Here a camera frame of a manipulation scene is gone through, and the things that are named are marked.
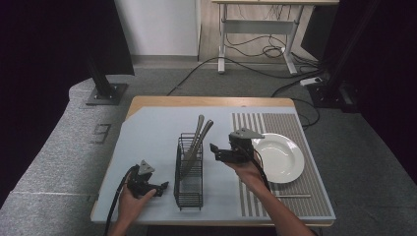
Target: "wooden desk top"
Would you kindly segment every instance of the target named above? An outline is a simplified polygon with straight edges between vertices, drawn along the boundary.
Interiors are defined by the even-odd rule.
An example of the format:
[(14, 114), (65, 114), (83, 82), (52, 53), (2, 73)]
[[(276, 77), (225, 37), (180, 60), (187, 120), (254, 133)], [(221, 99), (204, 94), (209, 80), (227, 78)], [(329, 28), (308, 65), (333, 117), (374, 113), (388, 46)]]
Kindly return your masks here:
[(294, 102), (276, 97), (135, 96), (126, 119), (144, 106), (294, 106)]
[(339, 0), (211, 0), (219, 4), (254, 4), (254, 5), (337, 5)]

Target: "white metal table leg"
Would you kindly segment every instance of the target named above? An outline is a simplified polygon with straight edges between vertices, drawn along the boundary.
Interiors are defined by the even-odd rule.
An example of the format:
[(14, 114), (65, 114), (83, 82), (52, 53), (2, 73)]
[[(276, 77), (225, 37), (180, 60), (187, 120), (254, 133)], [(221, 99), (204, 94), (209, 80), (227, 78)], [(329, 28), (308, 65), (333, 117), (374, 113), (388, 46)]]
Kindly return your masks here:
[(224, 31), (224, 25), (226, 24), (226, 13), (227, 13), (227, 4), (220, 4), (221, 6), (221, 14), (220, 14), (220, 47), (218, 48), (218, 73), (223, 74), (224, 73), (224, 55), (225, 55), (225, 46), (224, 46), (224, 37), (225, 37), (225, 31)]
[(291, 34), (288, 35), (286, 46), (282, 48), (282, 53), (284, 55), (285, 62), (288, 66), (288, 70), (291, 73), (291, 75), (297, 74), (297, 69), (295, 69), (293, 58), (291, 55), (291, 47), (295, 39), (295, 34), (297, 33), (298, 25), (300, 25), (300, 19), (301, 15), (303, 14), (303, 9), (303, 5), (298, 6), (298, 13), (294, 20), (294, 26), (292, 27)]

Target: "table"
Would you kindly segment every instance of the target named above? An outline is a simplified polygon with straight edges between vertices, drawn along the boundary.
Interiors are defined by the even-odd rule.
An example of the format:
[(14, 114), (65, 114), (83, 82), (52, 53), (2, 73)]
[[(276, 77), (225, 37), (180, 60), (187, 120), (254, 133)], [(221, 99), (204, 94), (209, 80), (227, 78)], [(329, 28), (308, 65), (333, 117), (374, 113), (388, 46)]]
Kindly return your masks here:
[[(305, 5), (336, 5), (339, 0), (211, 0), (221, 6), (220, 10), (220, 45), (218, 53), (218, 73), (224, 73), (225, 46), (224, 38), (226, 33), (267, 33), (286, 34), (287, 44), (282, 48), (282, 54), (291, 74), (297, 74), (291, 55), (291, 48), (295, 34), (300, 24), (301, 15)], [(298, 11), (293, 22), (289, 21), (251, 21), (251, 20), (227, 20), (228, 4), (247, 5), (298, 5)]]
[[(202, 209), (180, 210), (173, 197), (177, 139), (182, 132), (195, 130), (199, 114), (204, 114), (206, 120), (214, 121), (204, 141), (204, 206)], [(276, 124), (268, 122), (274, 117), (278, 120), (282, 118), (277, 120), (281, 123), (278, 128)], [(215, 161), (209, 151), (209, 143), (220, 148), (229, 148), (227, 136), (232, 130), (244, 127), (245, 124), (239, 122), (243, 120), (247, 121), (247, 128), (259, 133), (277, 132), (288, 138), (291, 134), (296, 135), (291, 138), (305, 154), (305, 171), (296, 181), (272, 188), (282, 194), (293, 192), (294, 188), (309, 191), (313, 195), (309, 200), (282, 201), (308, 225), (332, 225), (335, 220), (334, 212), (302, 132), (294, 103), (288, 98), (254, 97), (135, 97), (122, 126), (98, 201), (91, 213), (91, 220), (105, 222), (117, 185), (126, 170), (145, 159), (156, 169), (149, 182), (161, 184), (170, 181), (170, 185), (162, 197), (154, 198), (147, 205), (138, 218), (138, 223), (271, 225), (269, 217), (262, 211), (262, 206), (254, 204), (235, 173), (221, 162)], [(242, 191), (245, 196), (248, 194), (244, 199), (239, 198)], [(117, 210), (113, 213), (112, 220), (116, 218)]]

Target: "gray carpet floor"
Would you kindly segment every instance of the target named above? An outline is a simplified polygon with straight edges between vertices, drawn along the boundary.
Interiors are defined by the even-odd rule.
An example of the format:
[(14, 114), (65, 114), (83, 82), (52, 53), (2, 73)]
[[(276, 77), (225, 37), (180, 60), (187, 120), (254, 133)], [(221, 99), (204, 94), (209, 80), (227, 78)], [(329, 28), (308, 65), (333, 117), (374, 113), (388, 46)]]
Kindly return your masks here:
[[(85, 106), (91, 79), (73, 86), (64, 115), (0, 210), (0, 235), (102, 235), (104, 226), (90, 222), (89, 214), (132, 98), (167, 95), (190, 71), (136, 68), (136, 76), (108, 76), (111, 83), (129, 85), (118, 106)], [(293, 81), (202, 68), (171, 95), (269, 97)], [(301, 86), (278, 96), (310, 101)], [(317, 118), (303, 102), (296, 108), (310, 121)], [(417, 187), (381, 138), (360, 114), (320, 114), (305, 135), (337, 218), (324, 235), (417, 235)], [(97, 131), (108, 126), (107, 136)], [(145, 236), (147, 230), (160, 232), (135, 226), (128, 235)]]

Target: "white plate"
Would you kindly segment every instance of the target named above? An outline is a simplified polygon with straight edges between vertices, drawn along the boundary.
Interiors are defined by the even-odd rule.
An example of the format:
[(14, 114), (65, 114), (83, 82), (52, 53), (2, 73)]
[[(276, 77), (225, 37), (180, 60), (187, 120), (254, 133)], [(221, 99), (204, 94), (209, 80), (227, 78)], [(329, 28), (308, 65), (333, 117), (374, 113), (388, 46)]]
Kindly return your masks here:
[(253, 139), (252, 144), (262, 157), (268, 180), (282, 184), (297, 179), (304, 170), (304, 155), (301, 149), (284, 136), (264, 136), (264, 139)]

